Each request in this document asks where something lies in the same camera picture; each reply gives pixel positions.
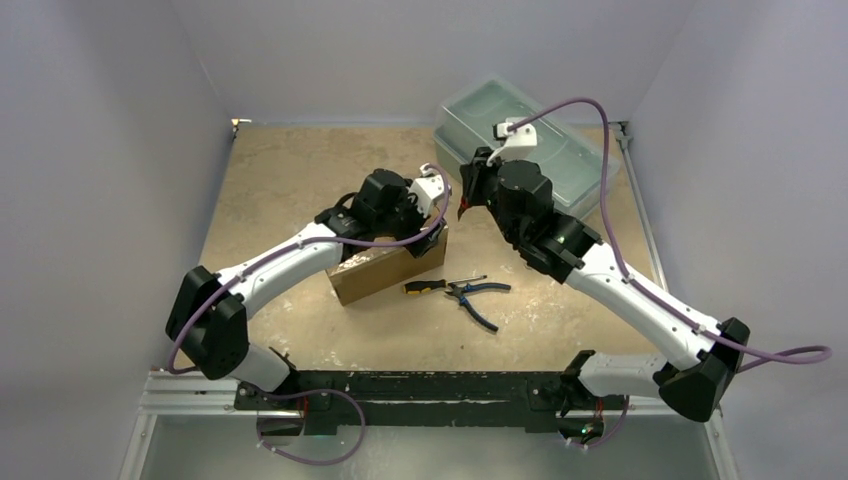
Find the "brown cardboard express box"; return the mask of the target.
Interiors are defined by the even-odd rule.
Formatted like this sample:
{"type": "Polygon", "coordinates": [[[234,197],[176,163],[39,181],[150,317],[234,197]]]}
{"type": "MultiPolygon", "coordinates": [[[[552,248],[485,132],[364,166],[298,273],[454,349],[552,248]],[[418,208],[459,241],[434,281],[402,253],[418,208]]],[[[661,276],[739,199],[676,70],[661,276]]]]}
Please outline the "brown cardboard express box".
{"type": "Polygon", "coordinates": [[[448,238],[449,228],[445,227],[437,244],[420,258],[413,257],[405,247],[369,249],[327,269],[326,274],[337,300],[347,306],[441,267],[448,238]]]}

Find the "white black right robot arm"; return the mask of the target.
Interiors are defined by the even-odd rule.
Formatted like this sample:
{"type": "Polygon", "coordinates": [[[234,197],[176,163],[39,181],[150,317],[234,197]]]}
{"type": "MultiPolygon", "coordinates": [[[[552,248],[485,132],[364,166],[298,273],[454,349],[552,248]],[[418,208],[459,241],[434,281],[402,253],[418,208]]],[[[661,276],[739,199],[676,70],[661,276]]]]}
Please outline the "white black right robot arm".
{"type": "Polygon", "coordinates": [[[655,355],[608,355],[583,350],[564,370],[564,408],[607,396],[662,400],[684,418],[704,423],[719,406],[741,365],[734,344],[748,326],[723,322],[673,298],[626,264],[612,245],[581,220],[554,207],[553,185],[526,160],[490,160],[480,147],[460,166],[458,211],[482,206],[526,265],[597,301],[638,331],[655,355]]]}

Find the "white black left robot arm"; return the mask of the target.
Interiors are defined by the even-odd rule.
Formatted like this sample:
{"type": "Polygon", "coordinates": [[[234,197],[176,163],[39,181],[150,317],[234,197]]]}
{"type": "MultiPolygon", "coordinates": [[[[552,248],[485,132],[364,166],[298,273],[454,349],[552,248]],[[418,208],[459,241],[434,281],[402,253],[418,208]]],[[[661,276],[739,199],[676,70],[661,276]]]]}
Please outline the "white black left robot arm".
{"type": "Polygon", "coordinates": [[[302,230],[262,254],[216,272],[188,271],[166,323],[173,343],[166,368],[224,377],[259,389],[272,408],[297,399],[295,368],[281,354],[254,344],[248,322],[268,303],[316,273],[370,249],[404,248],[418,258],[434,248],[446,226],[447,173],[425,164],[416,178],[376,169],[358,190],[320,211],[302,230]]]}

